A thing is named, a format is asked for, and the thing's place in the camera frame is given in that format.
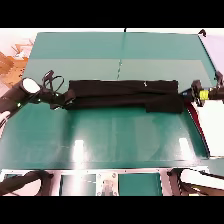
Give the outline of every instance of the green table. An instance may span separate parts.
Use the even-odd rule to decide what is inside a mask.
[[[197,35],[157,33],[39,33],[24,77],[41,83],[52,69],[65,78],[63,92],[71,79],[116,80],[121,58],[120,80],[164,79],[166,69],[161,68],[166,64],[181,88],[188,88],[193,76],[205,85],[215,84],[213,65]],[[187,142],[188,155],[180,139]],[[77,140],[84,142],[78,156]],[[29,104],[8,121],[0,142],[0,168],[8,169],[209,164],[220,174],[222,160],[212,161],[213,166],[206,158],[187,111],[181,115],[146,113],[144,108],[51,111],[46,104]]]

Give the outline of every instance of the yellow tape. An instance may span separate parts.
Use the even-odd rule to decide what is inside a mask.
[[[209,93],[208,90],[200,91],[200,100],[209,100],[208,93]]]

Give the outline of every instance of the metal frame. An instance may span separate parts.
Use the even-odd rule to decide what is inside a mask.
[[[172,196],[172,190],[169,182],[169,176],[167,172],[170,172],[173,168],[140,168],[140,169],[89,169],[89,170],[46,170],[49,173],[54,174],[52,178],[51,196],[59,196],[60,182],[62,175],[87,175],[95,174],[96,176],[102,173],[117,173],[117,174],[138,174],[138,173],[159,173],[161,188],[163,196]],[[191,168],[194,170],[205,171],[209,173],[207,166],[196,166],[196,167],[178,167],[178,168]],[[0,174],[0,182],[2,182],[7,174],[21,174],[25,175],[27,172],[32,170],[10,170],[3,169]]]

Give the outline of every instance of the white circular cap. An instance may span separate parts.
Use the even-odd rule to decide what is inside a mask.
[[[29,93],[36,93],[40,90],[40,86],[33,79],[29,78],[23,80],[23,87]]]

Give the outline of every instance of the black cloth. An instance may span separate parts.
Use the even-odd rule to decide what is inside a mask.
[[[100,81],[69,82],[75,99],[66,109],[110,106],[144,106],[147,112],[181,113],[184,104],[177,81]]]

